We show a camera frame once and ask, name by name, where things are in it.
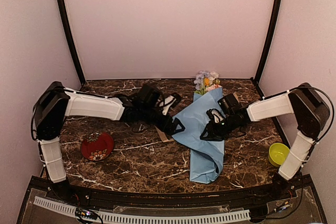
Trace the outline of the beige satin ribbon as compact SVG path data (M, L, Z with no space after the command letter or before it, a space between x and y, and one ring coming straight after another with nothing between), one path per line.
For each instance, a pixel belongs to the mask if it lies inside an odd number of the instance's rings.
M163 143L174 142L173 138L168 138L166 136L166 134L164 132L160 131L157 127L155 127L155 129L156 129L156 131L157 131L157 133L159 135L159 138L161 139L161 141Z

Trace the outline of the blue wrapping paper sheet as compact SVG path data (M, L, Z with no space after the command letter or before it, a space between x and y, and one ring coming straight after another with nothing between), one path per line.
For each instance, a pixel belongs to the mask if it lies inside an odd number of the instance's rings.
M223 170L224 141L201 140L210 109L221 110L217 101L223 97L223 89L217 88L204 95L194 94L193 102L180 111L175 118L185 130L173 135L180 144L190 149L190 181L209 184L214 182Z

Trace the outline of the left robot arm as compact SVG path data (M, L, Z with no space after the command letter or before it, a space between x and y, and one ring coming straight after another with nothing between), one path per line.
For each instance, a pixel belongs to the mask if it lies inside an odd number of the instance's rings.
M54 184L54 193L63 201L74 197L74 189L65 182L67 174L60 148L66 122L76 119L104 119L127 124L143 122L173 136L185 130L183 123L169 114L180 101L179 94L164 96L148 84L143 84L131 95L98 95L67 88L54 81L34 104L30 120L31 138L38 143L41 162Z

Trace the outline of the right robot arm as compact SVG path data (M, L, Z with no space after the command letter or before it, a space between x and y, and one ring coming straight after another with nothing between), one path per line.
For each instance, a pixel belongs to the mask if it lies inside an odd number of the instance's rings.
M217 101L219 109L209 109L200 139L223 141L235 129L265 119L287 119L295 123L296 137L290 143L289 154L278 169L284 180L291 180L303 168L316 145L330 131L335 119L335 106L321 89L305 82L292 89L243 105L235 93Z

